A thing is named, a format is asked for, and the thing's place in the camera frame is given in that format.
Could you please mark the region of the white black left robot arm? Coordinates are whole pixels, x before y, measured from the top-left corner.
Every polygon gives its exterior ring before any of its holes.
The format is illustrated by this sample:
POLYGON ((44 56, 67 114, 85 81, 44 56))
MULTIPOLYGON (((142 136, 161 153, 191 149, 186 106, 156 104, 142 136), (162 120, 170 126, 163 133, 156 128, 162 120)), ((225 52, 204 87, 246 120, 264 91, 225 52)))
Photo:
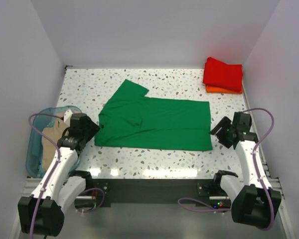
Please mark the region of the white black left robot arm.
POLYGON ((56 237, 62 230, 64 216, 76 197, 89 195, 93 191, 91 174, 72 171, 86 144, 99 131, 99 126, 84 113, 68 110, 61 120, 67 128, 61 138, 54 142, 33 125, 31 128, 47 139, 55 148, 52 162, 43 178, 30 193, 22 196, 18 202, 18 215, 21 231, 30 238, 34 235, 56 237))

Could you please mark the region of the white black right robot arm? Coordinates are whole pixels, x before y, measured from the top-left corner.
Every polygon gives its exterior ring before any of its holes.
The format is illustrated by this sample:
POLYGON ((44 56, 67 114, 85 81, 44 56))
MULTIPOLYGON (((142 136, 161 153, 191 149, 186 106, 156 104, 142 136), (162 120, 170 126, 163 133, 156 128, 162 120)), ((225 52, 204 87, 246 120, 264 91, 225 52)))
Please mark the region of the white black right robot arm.
POLYGON ((231 201, 232 220, 239 224, 269 230, 274 223, 282 196, 270 184, 259 153, 261 139, 251 131, 248 111, 235 112, 233 119, 223 119, 209 133, 226 148, 234 148, 240 160, 243 180, 234 172, 219 170, 207 189, 216 195, 225 193, 231 201))

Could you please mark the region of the green t shirt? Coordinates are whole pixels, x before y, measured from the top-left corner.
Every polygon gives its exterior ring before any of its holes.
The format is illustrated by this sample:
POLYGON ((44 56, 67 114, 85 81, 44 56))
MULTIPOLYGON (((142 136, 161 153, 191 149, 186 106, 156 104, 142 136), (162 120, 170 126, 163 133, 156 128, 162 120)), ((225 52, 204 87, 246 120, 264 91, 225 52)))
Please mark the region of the green t shirt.
POLYGON ((212 150, 209 102, 151 98, 148 92, 123 81, 99 113, 96 146, 212 150))

